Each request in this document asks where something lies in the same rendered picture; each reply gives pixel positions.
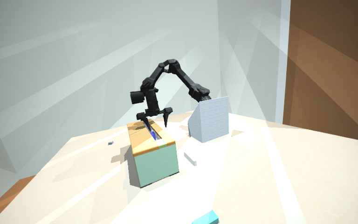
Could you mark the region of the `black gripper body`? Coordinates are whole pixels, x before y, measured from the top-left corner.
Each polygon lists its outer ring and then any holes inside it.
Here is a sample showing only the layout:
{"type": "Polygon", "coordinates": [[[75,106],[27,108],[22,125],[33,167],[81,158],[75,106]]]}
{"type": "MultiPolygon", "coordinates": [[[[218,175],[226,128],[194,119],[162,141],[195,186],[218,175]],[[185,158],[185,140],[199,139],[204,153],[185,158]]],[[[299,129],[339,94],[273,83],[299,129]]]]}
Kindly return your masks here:
{"type": "Polygon", "coordinates": [[[162,113],[166,114],[166,113],[172,113],[173,112],[171,107],[165,108],[165,109],[160,111],[157,99],[148,100],[147,101],[147,106],[148,106],[149,113],[145,113],[145,112],[137,113],[136,114],[137,120],[146,118],[148,116],[158,115],[158,114],[162,114],[162,113]]]}

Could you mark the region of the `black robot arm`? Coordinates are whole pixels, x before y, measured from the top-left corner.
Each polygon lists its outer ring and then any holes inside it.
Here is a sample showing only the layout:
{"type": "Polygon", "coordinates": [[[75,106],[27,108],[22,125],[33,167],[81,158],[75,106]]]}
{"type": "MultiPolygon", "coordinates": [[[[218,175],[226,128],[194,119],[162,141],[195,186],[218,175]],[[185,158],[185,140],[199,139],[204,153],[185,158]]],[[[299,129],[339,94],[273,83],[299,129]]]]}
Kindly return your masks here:
{"type": "Polygon", "coordinates": [[[176,74],[180,80],[188,87],[189,95],[196,101],[211,100],[209,96],[210,90],[202,87],[200,84],[194,83],[191,78],[181,69],[179,62],[176,59],[168,59],[163,63],[159,63],[154,72],[142,81],[140,91],[131,91],[130,97],[132,104],[142,103],[145,98],[146,101],[151,99],[157,99],[155,83],[162,74],[162,72],[176,74]],[[169,69],[165,69],[165,66],[169,65],[169,69]]]}

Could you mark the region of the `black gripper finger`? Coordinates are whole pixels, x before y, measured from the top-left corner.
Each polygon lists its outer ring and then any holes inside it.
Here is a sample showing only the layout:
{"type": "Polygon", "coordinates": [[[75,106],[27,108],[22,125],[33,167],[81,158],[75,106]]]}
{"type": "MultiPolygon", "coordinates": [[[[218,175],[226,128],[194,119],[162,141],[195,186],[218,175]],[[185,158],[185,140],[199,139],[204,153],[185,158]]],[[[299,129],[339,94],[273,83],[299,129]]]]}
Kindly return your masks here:
{"type": "Polygon", "coordinates": [[[143,119],[141,119],[141,121],[144,121],[144,123],[147,125],[148,129],[151,131],[151,128],[150,128],[150,125],[148,122],[148,118],[143,118],[143,119]]]}
{"type": "Polygon", "coordinates": [[[166,113],[166,114],[163,115],[165,127],[167,127],[167,120],[168,120],[169,114],[170,114],[170,113],[166,113]]]}

